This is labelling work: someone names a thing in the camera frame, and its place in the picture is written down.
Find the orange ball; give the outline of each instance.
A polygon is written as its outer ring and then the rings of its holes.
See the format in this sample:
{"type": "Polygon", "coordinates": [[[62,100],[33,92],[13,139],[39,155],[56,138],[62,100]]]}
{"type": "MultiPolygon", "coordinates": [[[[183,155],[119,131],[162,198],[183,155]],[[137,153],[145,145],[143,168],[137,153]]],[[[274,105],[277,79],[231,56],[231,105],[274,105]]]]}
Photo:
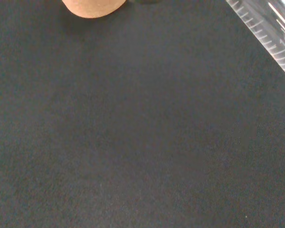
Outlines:
{"type": "Polygon", "coordinates": [[[62,0],[66,7],[82,18],[99,18],[108,15],[126,0],[62,0]]]}

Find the black fabric surface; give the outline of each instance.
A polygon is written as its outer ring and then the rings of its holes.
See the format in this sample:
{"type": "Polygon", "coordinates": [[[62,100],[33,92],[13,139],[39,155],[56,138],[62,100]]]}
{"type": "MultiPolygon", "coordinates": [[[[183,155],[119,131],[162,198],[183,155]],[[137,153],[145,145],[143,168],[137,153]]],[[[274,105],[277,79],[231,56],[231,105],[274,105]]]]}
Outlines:
{"type": "Polygon", "coordinates": [[[285,227],[285,73],[222,0],[1,1],[2,227],[285,227]]]}

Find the black cloth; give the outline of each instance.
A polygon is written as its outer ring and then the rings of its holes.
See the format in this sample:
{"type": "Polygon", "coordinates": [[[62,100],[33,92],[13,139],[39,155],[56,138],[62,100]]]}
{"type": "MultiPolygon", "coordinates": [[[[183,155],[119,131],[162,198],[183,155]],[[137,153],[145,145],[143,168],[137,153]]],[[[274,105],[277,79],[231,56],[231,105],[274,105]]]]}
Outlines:
{"type": "Polygon", "coordinates": [[[225,1],[0,1],[2,227],[285,227],[285,73],[225,1]]]}

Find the transparent plastic tube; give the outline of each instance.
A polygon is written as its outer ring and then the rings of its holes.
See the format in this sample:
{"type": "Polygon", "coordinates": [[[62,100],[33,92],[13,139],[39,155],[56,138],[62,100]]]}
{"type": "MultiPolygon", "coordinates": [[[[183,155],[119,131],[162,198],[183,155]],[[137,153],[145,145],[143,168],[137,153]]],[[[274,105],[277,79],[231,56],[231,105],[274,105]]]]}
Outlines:
{"type": "Polygon", "coordinates": [[[285,71],[285,0],[226,0],[285,71]]]}

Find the dark background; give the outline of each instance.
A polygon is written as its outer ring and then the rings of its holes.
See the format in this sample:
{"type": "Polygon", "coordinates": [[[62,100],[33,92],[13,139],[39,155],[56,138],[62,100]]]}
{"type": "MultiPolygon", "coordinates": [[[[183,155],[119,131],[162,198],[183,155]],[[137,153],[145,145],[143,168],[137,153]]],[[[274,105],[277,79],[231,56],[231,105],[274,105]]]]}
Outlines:
{"type": "Polygon", "coordinates": [[[0,228],[285,227],[285,73],[227,3],[14,2],[0,228]]]}

